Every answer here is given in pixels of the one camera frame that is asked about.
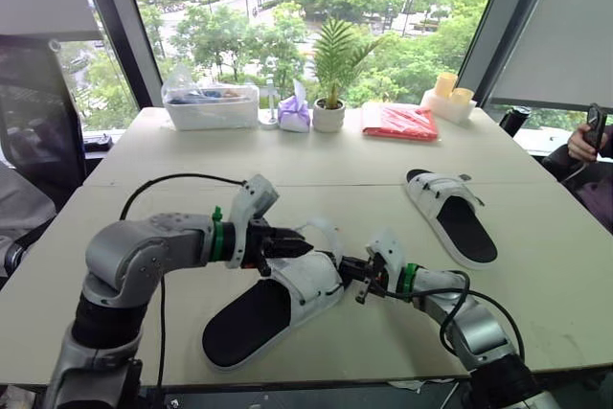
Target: person's hand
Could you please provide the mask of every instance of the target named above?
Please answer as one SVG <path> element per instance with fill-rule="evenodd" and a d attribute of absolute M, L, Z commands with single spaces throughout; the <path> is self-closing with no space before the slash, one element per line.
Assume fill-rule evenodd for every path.
<path fill-rule="evenodd" d="M 591 129 L 590 125 L 583 124 L 577 127 L 577 130 L 568 139 L 568 154 L 581 162 L 591 163 L 596 161 L 597 151 L 585 142 L 583 135 Z M 606 144 L 607 137 L 602 135 L 601 148 Z"/>

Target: palm plant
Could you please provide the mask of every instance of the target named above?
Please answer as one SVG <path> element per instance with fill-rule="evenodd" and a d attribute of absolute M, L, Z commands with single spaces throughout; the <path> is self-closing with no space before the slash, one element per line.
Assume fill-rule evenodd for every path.
<path fill-rule="evenodd" d="M 381 39 L 359 46 L 355 43 L 352 23 L 335 18 L 324 23 L 315 42 L 315 76 L 326 91 L 326 109 L 340 106 L 340 92 L 357 79 L 363 70 L 362 61 Z"/>

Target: white flower pot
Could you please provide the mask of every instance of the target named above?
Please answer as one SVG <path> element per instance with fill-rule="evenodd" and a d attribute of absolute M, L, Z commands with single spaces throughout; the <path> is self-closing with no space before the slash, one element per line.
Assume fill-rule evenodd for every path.
<path fill-rule="evenodd" d="M 323 133 L 340 131 L 345 121 L 345 103 L 339 102 L 341 106 L 336 109 L 324 108 L 325 100 L 317 100 L 315 102 L 313 105 L 313 127 L 317 131 Z"/>

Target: red plastic bag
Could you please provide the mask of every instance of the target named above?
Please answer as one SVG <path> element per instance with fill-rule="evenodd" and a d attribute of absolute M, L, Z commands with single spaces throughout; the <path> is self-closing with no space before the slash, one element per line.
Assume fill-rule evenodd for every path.
<path fill-rule="evenodd" d="M 362 106 L 362 132 L 369 136 L 414 141 L 435 141 L 439 137 L 430 109 L 380 102 L 367 102 Z"/>

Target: clear plastic storage box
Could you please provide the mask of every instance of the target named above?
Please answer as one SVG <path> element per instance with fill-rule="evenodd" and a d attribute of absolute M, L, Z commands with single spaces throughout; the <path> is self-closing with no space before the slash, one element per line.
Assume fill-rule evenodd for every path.
<path fill-rule="evenodd" d="M 250 128 L 258 125 L 260 90 L 255 85 L 197 87 L 176 71 L 162 87 L 162 102 L 179 130 Z"/>

